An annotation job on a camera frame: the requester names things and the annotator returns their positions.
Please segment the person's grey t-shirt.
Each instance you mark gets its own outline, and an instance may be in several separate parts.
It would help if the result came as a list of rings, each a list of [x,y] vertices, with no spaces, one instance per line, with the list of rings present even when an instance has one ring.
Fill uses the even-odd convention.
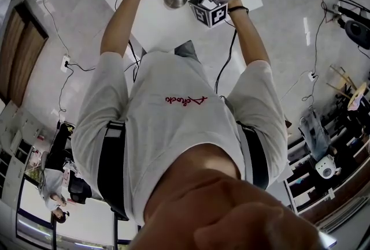
[[[93,189],[98,187],[103,138],[112,121],[125,125],[124,208],[140,225],[160,178],[191,147],[222,148],[241,178],[262,188],[274,183],[287,164],[284,114],[265,61],[250,63],[222,100],[195,61],[148,53],[128,89],[122,57],[103,53],[72,136],[75,164]]]

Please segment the white table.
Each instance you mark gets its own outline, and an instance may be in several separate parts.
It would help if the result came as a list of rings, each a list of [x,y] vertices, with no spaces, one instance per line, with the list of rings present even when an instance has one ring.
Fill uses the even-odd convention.
[[[116,9],[122,0],[105,1]],[[227,14],[216,26],[226,24],[229,19]],[[197,21],[189,3],[173,10],[164,0],[141,0],[131,33],[147,52],[169,51],[188,40],[200,38],[212,28]]]

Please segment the person's right forearm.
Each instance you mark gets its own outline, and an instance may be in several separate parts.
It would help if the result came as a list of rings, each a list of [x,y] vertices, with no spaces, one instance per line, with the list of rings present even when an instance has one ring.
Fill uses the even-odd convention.
[[[228,8],[243,6],[241,0],[230,0]],[[265,61],[270,64],[268,53],[262,39],[252,23],[249,15],[238,10],[229,14],[238,34],[240,49],[246,65],[254,61]]]

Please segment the brown wooden door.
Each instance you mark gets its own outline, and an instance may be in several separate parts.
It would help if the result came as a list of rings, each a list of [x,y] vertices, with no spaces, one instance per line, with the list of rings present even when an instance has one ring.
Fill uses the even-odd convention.
[[[22,2],[12,10],[0,42],[0,98],[21,107],[29,79],[49,36]]]

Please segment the person's grey trousers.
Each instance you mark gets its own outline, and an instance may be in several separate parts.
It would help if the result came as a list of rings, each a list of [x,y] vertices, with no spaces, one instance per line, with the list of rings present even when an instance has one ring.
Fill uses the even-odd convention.
[[[194,44],[191,40],[176,47],[174,49],[174,54],[178,57],[184,58],[186,61],[195,61],[200,64]]]

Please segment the wooden stool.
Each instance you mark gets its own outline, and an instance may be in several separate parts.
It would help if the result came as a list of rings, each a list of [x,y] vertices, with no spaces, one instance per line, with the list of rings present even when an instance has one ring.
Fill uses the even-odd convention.
[[[361,100],[365,98],[365,92],[369,90],[367,82],[363,82],[360,86],[356,86],[343,68],[339,70],[333,65],[330,65],[330,69],[341,78],[339,82],[340,87],[333,86],[330,83],[326,84],[338,94],[341,94],[349,100],[347,104],[348,111],[357,111],[360,107]]]

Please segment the person's left forearm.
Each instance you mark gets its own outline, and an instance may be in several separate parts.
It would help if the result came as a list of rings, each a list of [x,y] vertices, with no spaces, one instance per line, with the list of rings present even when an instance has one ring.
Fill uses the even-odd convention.
[[[100,54],[111,52],[124,56],[140,1],[122,0],[106,26],[101,40]]]

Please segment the black office chair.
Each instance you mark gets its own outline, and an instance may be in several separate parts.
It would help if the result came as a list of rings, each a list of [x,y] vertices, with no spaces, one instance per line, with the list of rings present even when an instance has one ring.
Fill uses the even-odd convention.
[[[71,199],[78,204],[85,204],[86,200],[92,197],[92,190],[89,184],[74,175],[70,177],[68,192]]]

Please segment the white round device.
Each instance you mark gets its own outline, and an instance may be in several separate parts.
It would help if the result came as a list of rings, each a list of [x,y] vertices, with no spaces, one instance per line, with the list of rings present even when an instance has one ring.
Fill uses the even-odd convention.
[[[326,180],[330,179],[336,173],[334,158],[331,155],[322,157],[322,159],[315,164],[315,169],[322,178]]]

